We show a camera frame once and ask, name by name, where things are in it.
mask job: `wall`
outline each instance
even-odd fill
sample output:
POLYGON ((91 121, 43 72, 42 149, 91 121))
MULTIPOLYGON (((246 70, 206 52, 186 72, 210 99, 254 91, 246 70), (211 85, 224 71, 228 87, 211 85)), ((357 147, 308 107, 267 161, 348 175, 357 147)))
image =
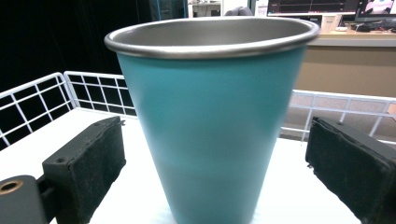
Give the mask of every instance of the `wall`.
POLYGON ((295 89, 396 97, 396 48, 309 47, 295 89))

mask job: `office equipment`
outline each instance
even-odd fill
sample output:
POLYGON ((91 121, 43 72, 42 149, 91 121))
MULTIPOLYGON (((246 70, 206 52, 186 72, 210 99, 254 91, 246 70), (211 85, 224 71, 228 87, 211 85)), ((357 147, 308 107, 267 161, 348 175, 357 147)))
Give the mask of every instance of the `office equipment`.
POLYGON ((391 0, 359 0, 355 22, 371 30, 396 28, 396 4, 391 0))
POLYGON ((323 33, 323 32, 334 31, 335 28, 341 26, 340 25, 341 21, 342 21, 342 15, 340 14, 323 15, 320 25, 321 32, 323 33))
POLYGON ((370 26, 365 24, 352 25, 351 29, 357 32, 364 32, 364 33, 369 33, 372 31, 370 26))
POLYGON ((256 2, 254 15, 259 17, 266 17, 268 12, 268 0, 259 0, 256 2))
POLYGON ((305 160, 363 224, 396 218, 396 151, 331 119, 313 118, 305 160))
POLYGON ((221 15, 221 2, 200 1, 192 4, 193 17, 214 17, 221 15))
POLYGON ((326 14, 354 15, 359 0, 343 1, 309 1, 269 0, 268 16, 309 17, 326 14))
POLYGON ((345 31, 347 31, 347 28, 338 26, 338 27, 335 27, 335 31, 345 32, 345 31))

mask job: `desk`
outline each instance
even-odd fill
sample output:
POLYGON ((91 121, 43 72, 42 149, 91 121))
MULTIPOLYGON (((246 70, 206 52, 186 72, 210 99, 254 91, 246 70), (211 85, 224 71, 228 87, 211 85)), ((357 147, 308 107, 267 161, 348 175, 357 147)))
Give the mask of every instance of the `desk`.
POLYGON ((308 45, 295 89, 396 97, 396 34, 332 31, 308 45))
MULTIPOLYGON (((42 175, 41 162, 90 124, 111 115, 74 109, 0 151, 0 179, 42 175)), ((91 223, 176 224, 163 194, 138 119, 122 126, 126 165, 91 223)), ((250 224, 359 224, 349 209, 313 175, 306 144, 278 139, 262 195, 250 224)))
POLYGON ((212 10, 218 11, 220 15, 221 2, 192 4, 192 11, 197 14, 197 17, 210 17, 212 10))

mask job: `metal rim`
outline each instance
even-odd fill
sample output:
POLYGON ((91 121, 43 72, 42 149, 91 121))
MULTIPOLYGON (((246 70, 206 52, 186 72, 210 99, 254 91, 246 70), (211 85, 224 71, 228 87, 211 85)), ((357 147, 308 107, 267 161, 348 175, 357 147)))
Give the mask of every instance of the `metal rim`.
POLYGON ((9 194, 17 189, 19 189, 23 185, 22 180, 10 180, 6 183, 0 185, 0 195, 9 194))
POLYGON ((194 18, 178 19, 169 21, 155 21, 139 25, 134 25, 119 29, 105 37, 106 46, 117 53, 135 57, 161 58, 161 59, 212 59, 212 58, 232 58, 243 56, 262 55, 271 52, 279 52, 288 49, 298 48, 307 42, 315 39, 319 34, 319 27, 310 21, 302 21, 290 18, 258 18, 258 17, 218 17, 218 18, 194 18), (216 46, 141 46, 123 44, 115 41, 115 37, 122 33, 131 33, 137 29, 151 25, 164 24, 168 22, 188 22, 195 21, 229 21, 229 20, 276 20, 292 21, 302 24, 308 28, 307 32, 299 35, 291 35, 271 40, 263 40, 244 44, 216 45, 216 46))

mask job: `white wire rack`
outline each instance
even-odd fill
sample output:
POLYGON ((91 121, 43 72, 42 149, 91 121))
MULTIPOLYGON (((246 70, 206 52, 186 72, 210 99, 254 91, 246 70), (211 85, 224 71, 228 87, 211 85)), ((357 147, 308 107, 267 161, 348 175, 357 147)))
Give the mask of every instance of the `white wire rack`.
MULTIPOLYGON (((280 136, 306 141, 312 118, 319 116, 347 123, 396 148, 396 115, 388 112, 391 106, 396 106, 396 98, 293 91, 280 136)), ((55 73, 0 93, 0 138, 4 143, 0 149, 76 107, 123 117, 136 116, 123 76, 55 73), (41 111, 30 115, 33 108, 41 111), (9 127, 6 120, 15 122, 9 127)))

